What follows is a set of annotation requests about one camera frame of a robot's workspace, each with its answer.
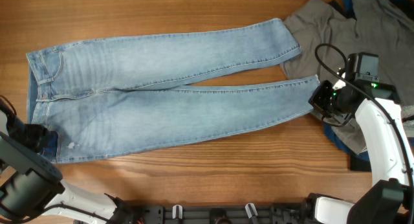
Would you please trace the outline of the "light blue denim jeans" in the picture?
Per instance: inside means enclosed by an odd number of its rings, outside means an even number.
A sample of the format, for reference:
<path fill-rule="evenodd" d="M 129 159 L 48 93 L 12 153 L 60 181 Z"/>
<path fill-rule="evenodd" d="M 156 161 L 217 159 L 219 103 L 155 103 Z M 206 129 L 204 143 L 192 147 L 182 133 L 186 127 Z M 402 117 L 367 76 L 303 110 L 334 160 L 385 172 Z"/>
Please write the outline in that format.
<path fill-rule="evenodd" d="M 256 131 L 309 113 L 318 78 L 241 86 L 202 81 L 278 65 L 300 52 L 280 19 L 56 45 L 27 54 L 27 117 L 57 134 L 41 151 L 54 163 Z"/>

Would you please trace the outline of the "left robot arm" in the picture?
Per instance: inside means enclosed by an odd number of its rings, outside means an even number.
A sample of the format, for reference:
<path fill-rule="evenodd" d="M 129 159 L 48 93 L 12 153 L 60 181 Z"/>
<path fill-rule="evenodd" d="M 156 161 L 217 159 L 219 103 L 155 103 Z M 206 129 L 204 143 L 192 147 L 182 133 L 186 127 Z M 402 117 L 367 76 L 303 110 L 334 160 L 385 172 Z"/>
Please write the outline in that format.
<path fill-rule="evenodd" d="M 72 218 L 75 223 L 135 223 L 124 201 L 70 185 L 39 155 L 57 141 L 56 132 L 25 124 L 14 106 L 1 97 L 1 169 L 15 172 L 1 184 L 1 222 L 27 223 L 42 215 Z"/>

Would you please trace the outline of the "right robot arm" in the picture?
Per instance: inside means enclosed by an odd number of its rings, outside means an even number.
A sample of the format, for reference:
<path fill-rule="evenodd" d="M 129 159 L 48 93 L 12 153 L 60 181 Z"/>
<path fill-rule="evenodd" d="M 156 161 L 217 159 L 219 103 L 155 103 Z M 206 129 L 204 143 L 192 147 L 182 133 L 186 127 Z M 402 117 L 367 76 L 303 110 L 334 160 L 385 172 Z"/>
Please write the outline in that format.
<path fill-rule="evenodd" d="M 378 81 L 378 56 L 354 53 L 333 75 L 342 87 L 324 81 L 309 103 L 323 117 L 353 117 L 364 135 L 372 188 L 356 203 L 319 196 L 312 206 L 318 223 L 412 223 L 413 155 L 402 125 L 393 85 Z"/>

